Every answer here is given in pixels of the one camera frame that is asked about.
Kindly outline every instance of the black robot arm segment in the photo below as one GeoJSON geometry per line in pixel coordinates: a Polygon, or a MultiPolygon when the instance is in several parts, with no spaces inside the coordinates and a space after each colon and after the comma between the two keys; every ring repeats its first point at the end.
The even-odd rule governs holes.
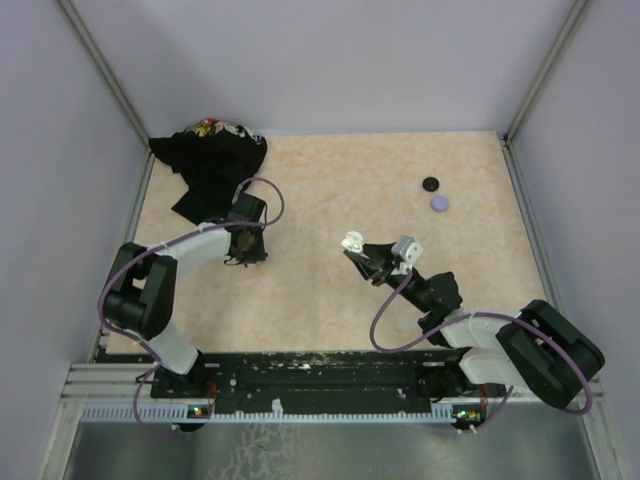
{"type": "MultiPolygon", "coordinates": [[[[146,250],[135,243],[125,243],[116,254],[109,278],[146,250]]],[[[171,320],[177,271],[175,258],[159,255],[145,258],[109,291],[104,304],[105,317],[144,340],[159,335],[171,320]],[[134,279],[145,280],[144,286],[135,286],[134,279]]]]}
{"type": "MultiPolygon", "coordinates": [[[[587,381],[604,367],[600,349],[544,300],[533,300],[522,309],[519,318],[536,326],[560,345],[587,381]]],[[[522,327],[507,324],[496,338],[527,386],[548,405],[566,408],[582,390],[567,362],[522,327]]]]}
{"type": "MultiPolygon", "coordinates": [[[[415,240],[411,237],[401,237],[398,242],[386,245],[365,243],[361,252],[345,249],[344,254],[365,280],[371,280],[372,285],[377,287],[387,284],[395,290],[406,276],[401,271],[402,264],[405,260],[412,264],[419,256],[418,253],[415,257],[403,258],[403,250],[410,248],[414,243],[415,240]]],[[[447,315],[460,308],[462,297],[458,293],[458,284],[452,272],[439,273],[425,279],[417,269],[411,268],[413,276],[400,295],[425,314],[418,320],[418,325],[424,333],[442,323],[447,315]]],[[[449,346],[439,334],[432,336],[429,341],[434,345],[449,346]]]]}

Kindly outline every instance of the black puck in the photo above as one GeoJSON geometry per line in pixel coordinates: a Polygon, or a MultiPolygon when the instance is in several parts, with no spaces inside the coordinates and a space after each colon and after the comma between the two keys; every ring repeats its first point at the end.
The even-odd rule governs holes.
{"type": "Polygon", "coordinates": [[[427,192],[435,192],[440,188],[440,182],[436,177],[427,177],[422,181],[422,188],[427,192]]]}

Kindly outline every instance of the black cloth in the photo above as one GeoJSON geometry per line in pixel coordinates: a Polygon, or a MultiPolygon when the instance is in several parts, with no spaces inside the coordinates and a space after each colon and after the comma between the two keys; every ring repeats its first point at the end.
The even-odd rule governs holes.
{"type": "Polygon", "coordinates": [[[242,125],[207,119],[169,138],[151,138],[149,147],[189,186],[171,209],[197,225],[227,216],[240,182],[260,169],[267,140],[242,125]]]}

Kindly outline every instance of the wooden tabletop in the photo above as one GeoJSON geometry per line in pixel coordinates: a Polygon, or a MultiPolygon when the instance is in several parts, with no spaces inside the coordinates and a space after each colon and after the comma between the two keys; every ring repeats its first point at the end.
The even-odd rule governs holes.
{"type": "MultiPolygon", "coordinates": [[[[265,230],[269,258],[249,268],[213,260],[179,278],[173,320],[205,352],[370,350],[373,315],[391,293],[365,282],[342,253],[344,234],[368,243],[400,235],[419,241],[416,267],[425,277],[453,271],[463,307],[516,312],[544,298],[531,245],[495,132],[278,136],[260,171],[287,202],[265,230]],[[429,207],[440,180],[449,210],[429,207]]],[[[171,206],[187,190],[156,161],[136,242],[170,240],[194,226],[171,206]]],[[[277,196],[255,183],[249,193],[278,211],[277,196]]],[[[394,347],[420,335],[420,312],[397,299],[378,327],[394,347]]],[[[112,335],[109,353],[134,353],[112,335]]]]}

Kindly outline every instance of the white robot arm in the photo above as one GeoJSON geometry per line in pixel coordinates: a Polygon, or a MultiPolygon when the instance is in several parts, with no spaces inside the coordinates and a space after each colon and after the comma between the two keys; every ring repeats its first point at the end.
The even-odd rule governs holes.
{"type": "MultiPolygon", "coordinates": [[[[462,310],[462,297],[452,272],[425,279],[413,267],[422,247],[411,237],[401,236],[392,244],[373,245],[366,244],[358,232],[349,232],[342,246],[365,280],[374,286],[383,283],[391,286],[396,291],[394,295],[402,295],[423,312],[418,325],[429,342],[468,349],[462,350],[458,366],[471,384],[527,387],[545,403],[566,408],[582,389],[574,369],[579,369],[588,381],[604,366],[600,350],[544,300],[531,301],[514,316],[462,310]],[[532,331],[548,341],[552,339],[557,348],[550,348],[532,331]]],[[[379,347],[373,334],[372,342],[384,353],[404,348],[379,347]]]]}
{"type": "MultiPolygon", "coordinates": [[[[189,375],[201,354],[171,321],[176,280],[214,258],[229,256],[236,264],[245,266],[264,261],[267,254],[262,227],[233,223],[226,226],[230,222],[257,224],[264,208],[264,201],[243,193],[226,219],[202,223],[198,226],[200,233],[141,260],[109,290],[104,302],[105,317],[146,343],[165,369],[189,375]]],[[[128,262],[155,247],[135,243],[120,247],[109,279],[128,262]]]]}

